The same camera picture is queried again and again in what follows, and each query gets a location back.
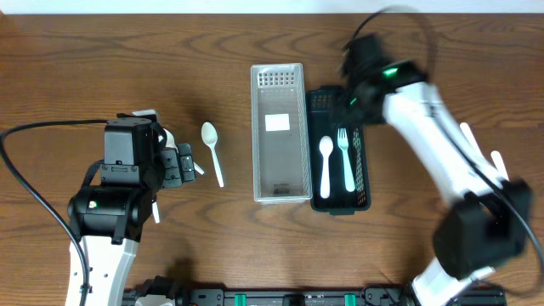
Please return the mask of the white plastic spoon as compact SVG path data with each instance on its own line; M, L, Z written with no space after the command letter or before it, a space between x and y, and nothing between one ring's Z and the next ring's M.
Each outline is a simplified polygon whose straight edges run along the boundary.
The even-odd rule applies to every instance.
M161 222L161 216L160 216L160 211L159 211L157 201L152 202L152 214L153 214L155 223L159 224Z
M167 148L171 148L171 149L175 149L177 150L178 149L178 146L176 145L175 143L175 139L174 139L174 136L173 134L166 128L163 128L163 130L165 131L166 133L166 147ZM193 162L194 164L194 169L200 174L200 175L203 175L205 172L203 171L203 169L196 163L196 162Z
M327 199L331 194L329 157L333 150L333 142L330 136L320 139L319 151L322 156L322 174L320 179L320 197Z
M215 146L218 142L218 132L216 128L210 122L204 122L201 127L201 138L203 143L210 149L212 155L212 161L214 165L214 170L218 180L218 185L220 188L224 187L224 178L222 170L218 161L217 152Z

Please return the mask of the white plastic fork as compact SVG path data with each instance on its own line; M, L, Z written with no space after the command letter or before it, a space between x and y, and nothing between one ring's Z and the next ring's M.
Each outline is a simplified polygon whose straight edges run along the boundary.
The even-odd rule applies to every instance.
M348 153L349 138L347 129L344 127L337 130L337 146L342 152L343 157L343 177L345 189L347 192L353 192L355 190L355 183Z
M505 166L505 163L502 159L502 155L498 150L493 150L490 153L491 160L493 161L496 170L500 173L500 175L505 179L509 180L509 176L507 174L507 169Z
M479 148L479 144L476 140L476 138L474 137L474 134L473 134L473 131L472 129L470 128L470 126L466 123L466 122L461 122L459 124L459 127L462 131L462 134L464 135L464 137L466 138L467 142L473 147L473 149L480 155L482 156L482 151L481 149Z

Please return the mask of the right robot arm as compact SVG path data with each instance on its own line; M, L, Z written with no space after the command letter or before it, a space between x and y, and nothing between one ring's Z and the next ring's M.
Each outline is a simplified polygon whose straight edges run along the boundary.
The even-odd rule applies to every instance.
M521 255L526 241L535 238L529 225L532 191L484 158L415 63L393 62L375 35L354 37L344 50L347 88L333 121L394 127L449 208L433 234L434 259L399 302L446 305Z

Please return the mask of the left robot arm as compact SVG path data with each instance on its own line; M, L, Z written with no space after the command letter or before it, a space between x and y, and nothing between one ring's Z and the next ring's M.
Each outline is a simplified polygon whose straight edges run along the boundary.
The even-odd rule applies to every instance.
M159 190L196 179L190 144L175 142L155 110L120 114L104 133L105 153L68 205L71 275L66 304L119 305Z

